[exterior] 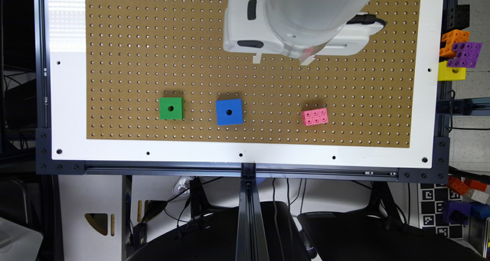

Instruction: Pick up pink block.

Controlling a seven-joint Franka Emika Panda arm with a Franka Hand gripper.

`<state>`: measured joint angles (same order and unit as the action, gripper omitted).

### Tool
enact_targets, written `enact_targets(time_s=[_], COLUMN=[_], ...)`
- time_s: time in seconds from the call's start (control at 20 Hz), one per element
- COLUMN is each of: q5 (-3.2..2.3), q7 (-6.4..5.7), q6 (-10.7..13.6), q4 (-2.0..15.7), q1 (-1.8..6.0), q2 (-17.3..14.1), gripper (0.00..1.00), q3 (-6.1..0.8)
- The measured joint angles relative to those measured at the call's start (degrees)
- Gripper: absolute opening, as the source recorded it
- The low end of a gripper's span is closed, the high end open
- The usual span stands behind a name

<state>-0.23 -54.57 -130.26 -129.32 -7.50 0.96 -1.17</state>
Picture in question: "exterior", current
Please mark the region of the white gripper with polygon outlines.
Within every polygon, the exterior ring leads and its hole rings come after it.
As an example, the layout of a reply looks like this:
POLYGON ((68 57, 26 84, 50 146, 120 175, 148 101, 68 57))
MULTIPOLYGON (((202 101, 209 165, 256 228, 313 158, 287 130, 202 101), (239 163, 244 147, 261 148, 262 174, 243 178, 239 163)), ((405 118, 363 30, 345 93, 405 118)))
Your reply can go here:
POLYGON ((224 50, 307 57, 349 56, 385 27, 384 20, 364 12, 370 0, 228 0, 224 20, 224 50))

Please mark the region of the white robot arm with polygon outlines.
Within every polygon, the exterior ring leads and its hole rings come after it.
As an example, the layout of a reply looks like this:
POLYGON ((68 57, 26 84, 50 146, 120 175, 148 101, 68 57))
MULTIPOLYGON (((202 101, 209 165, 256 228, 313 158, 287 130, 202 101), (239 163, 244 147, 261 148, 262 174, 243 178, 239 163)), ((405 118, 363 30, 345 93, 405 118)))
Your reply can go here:
POLYGON ((361 51, 386 22, 364 12, 370 0, 228 0, 223 48, 281 54, 308 65, 318 55, 361 51))

